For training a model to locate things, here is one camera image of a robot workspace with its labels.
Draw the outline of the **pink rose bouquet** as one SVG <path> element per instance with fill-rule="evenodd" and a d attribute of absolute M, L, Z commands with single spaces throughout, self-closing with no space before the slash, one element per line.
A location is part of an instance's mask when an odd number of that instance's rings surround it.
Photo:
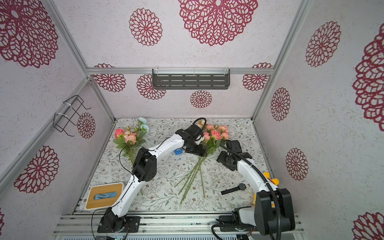
<path fill-rule="evenodd" d="M 200 140 L 196 142 L 197 144 L 203 144 L 204 148 L 206 149 L 206 154 L 204 157 L 198 156 L 199 158 L 195 166 L 192 167 L 190 172 L 187 173 L 186 176 L 179 181 L 179 184 L 183 183 L 183 186 L 179 191 L 179 193 L 183 195 L 180 204 L 182 204 L 187 199 L 190 190 L 195 186 L 196 180 L 198 180 L 200 183 L 203 196 L 206 196 L 202 167 L 205 161 L 217 151 L 221 143 L 230 138 L 229 129 L 227 126 L 208 124 L 206 118 L 198 118 L 192 123 L 192 125 L 193 124 L 199 126 L 203 131 L 204 135 Z"/>

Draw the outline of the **mixed pastel flower bouquet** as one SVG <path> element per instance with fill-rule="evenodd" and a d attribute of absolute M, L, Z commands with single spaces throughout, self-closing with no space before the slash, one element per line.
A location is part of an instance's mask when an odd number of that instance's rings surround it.
<path fill-rule="evenodd" d="M 118 128 L 115 130 L 115 139 L 113 142 L 119 150 L 118 161 L 129 173 L 133 174 L 133 167 L 136 160 L 137 153 L 143 144 L 146 142 L 145 135 L 150 131 L 147 120 L 145 118 L 137 118 L 137 125 L 135 127 L 127 126 L 125 129 Z M 131 163 L 131 168 L 128 169 L 122 163 L 122 158 L 127 157 Z"/>

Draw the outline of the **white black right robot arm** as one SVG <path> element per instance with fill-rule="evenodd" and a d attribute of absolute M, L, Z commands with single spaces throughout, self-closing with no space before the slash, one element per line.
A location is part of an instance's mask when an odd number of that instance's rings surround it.
<path fill-rule="evenodd" d="M 283 232 L 296 228 L 292 196 L 268 179 L 254 164 L 248 153 L 232 150 L 222 151 L 217 162 L 231 171 L 239 172 L 256 194 L 252 207 L 241 207 L 233 211 L 230 228 L 256 228 L 263 236 L 276 235 L 279 240 Z"/>

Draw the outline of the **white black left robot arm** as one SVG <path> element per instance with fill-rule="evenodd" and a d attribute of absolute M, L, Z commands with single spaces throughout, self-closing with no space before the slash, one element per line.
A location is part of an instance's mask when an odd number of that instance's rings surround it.
<path fill-rule="evenodd" d="M 141 148 L 134 162 L 128 186 L 124 188 L 116 203 L 106 210 L 100 224 L 109 225 L 112 228 L 122 223 L 141 188 L 156 176 L 158 161 L 183 147 L 186 148 L 187 153 L 203 156 L 206 153 L 201 143 L 203 139 L 203 133 L 191 134 L 186 130 L 178 130 L 174 135 L 155 147 Z"/>

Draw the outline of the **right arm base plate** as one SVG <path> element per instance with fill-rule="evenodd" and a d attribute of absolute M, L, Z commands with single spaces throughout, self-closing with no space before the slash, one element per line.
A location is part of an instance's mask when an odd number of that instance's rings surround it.
<path fill-rule="evenodd" d="M 216 219 L 220 225 L 221 232 L 253 232 L 257 230 L 256 226 L 242 223 L 239 219 L 229 215 L 221 215 Z"/>

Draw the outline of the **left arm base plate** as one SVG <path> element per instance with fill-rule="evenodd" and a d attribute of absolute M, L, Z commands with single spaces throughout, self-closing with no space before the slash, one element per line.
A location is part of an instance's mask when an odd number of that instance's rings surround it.
<path fill-rule="evenodd" d="M 137 233 L 140 221 L 141 217 L 139 216 L 128 216 L 113 220 L 102 217 L 97 233 Z"/>

